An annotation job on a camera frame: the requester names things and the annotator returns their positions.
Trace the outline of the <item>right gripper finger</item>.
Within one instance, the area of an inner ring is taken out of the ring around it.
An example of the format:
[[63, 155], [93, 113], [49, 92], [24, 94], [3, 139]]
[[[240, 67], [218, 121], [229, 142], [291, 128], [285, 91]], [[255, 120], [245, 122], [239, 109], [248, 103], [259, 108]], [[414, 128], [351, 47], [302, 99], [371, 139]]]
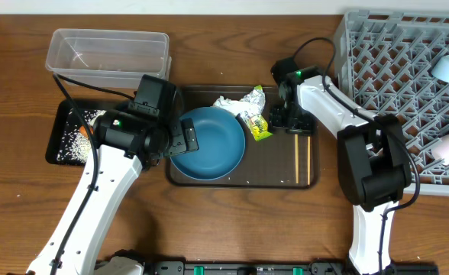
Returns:
[[271, 128], [284, 128], [285, 115], [286, 111], [282, 105], [274, 105], [270, 109], [269, 126]]
[[292, 116], [288, 119], [288, 134], [314, 134], [315, 130], [316, 120], [312, 115]]

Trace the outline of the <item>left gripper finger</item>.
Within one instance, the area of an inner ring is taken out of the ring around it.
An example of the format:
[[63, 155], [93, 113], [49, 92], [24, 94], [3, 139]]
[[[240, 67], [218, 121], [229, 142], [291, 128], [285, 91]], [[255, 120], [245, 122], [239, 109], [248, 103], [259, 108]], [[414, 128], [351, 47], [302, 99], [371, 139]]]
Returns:
[[195, 127], [191, 118], [185, 118], [181, 121], [183, 127], [184, 139], [187, 151], [197, 151], [199, 143], [197, 141]]
[[186, 139], [180, 121], [170, 124], [170, 146], [167, 150], [169, 156], [183, 154], [187, 151]]

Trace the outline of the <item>wooden chopstick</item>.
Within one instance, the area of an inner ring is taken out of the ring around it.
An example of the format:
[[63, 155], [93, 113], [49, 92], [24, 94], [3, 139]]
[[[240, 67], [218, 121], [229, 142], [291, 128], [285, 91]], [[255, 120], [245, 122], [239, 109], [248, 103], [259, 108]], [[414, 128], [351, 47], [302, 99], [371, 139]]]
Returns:
[[311, 136], [307, 137], [307, 185], [311, 184]]
[[296, 184], [299, 184], [299, 136], [294, 135], [294, 158], [295, 158], [295, 179]]

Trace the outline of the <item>silver green snack wrapper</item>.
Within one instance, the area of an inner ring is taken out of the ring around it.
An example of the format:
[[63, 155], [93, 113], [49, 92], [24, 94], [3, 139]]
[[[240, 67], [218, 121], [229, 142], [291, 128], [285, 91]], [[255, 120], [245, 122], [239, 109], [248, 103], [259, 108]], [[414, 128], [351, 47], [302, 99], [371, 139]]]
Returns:
[[250, 129], [255, 141], [262, 141], [273, 135], [268, 131], [268, 123], [262, 116], [266, 103], [262, 86], [255, 86], [250, 93], [239, 100], [239, 103], [242, 105], [239, 115]]

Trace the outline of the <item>dark blue plate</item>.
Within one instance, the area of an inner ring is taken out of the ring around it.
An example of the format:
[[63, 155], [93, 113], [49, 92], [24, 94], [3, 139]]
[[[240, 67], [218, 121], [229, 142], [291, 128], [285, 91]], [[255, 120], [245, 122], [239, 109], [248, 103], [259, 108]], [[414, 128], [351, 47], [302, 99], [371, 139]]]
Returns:
[[246, 138], [238, 120], [216, 107], [201, 107], [185, 113], [195, 129], [199, 149], [171, 158], [172, 164], [194, 180], [216, 180], [234, 170], [241, 162]]

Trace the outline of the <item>white tissue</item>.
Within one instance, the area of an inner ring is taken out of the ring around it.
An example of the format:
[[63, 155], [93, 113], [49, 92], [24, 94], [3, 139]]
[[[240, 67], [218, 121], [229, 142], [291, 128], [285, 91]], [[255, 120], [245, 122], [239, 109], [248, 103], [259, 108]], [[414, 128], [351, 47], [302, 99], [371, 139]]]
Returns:
[[232, 114], [234, 117], [238, 116], [240, 113], [249, 109], [250, 104], [248, 102], [235, 101], [231, 99], [226, 99], [220, 96], [212, 105], [213, 107], [225, 110]]

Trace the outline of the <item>orange carrot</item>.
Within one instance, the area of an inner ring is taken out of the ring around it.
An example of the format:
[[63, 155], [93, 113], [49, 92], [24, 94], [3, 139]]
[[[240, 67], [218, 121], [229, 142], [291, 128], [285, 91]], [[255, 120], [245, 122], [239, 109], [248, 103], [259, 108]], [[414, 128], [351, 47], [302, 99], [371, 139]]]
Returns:
[[85, 138], [88, 137], [87, 131], [86, 131], [86, 129], [85, 129], [83, 126], [80, 127], [79, 133], [80, 133], [82, 136], [84, 136]]

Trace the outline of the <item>pile of white rice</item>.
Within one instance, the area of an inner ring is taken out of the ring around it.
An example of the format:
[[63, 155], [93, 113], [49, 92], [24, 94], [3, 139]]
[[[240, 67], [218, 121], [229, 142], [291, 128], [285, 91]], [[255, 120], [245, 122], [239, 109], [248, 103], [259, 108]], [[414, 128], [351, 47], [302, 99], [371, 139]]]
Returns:
[[60, 146], [57, 149], [55, 161], [58, 164], [84, 166], [92, 153], [89, 138], [79, 133], [82, 122], [71, 108], [63, 124]]

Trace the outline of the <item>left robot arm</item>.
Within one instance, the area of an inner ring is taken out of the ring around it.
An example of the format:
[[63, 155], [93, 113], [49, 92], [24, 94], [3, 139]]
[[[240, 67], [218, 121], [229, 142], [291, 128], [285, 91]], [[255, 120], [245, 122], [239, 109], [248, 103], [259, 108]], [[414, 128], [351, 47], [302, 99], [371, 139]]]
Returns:
[[88, 133], [92, 151], [69, 204], [29, 274], [142, 274], [145, 264], [97, 256], [129, 187], [153, 161], [198, 150], [190, 118], [161, 117], [155, 108], [130, 104], [126, 112], [108, 110]]

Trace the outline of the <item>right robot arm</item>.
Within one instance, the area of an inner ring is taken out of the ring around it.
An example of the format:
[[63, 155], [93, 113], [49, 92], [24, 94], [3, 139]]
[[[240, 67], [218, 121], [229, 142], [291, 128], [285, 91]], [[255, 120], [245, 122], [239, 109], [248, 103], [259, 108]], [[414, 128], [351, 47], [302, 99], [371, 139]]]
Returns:
[[336, 138], [338, 180], [354, 210], [349, 261], [358, 274], [381, 274], [391, 264], [389, 239], [394, 212], [412, 182], [409, 152], [393, 115], [378, 116], [343, 94], [316, 67], [291, 59], [271, 74], [284, 101], [270, 112], [270, 124], [289, 134], [311, 135], [321, 122]]

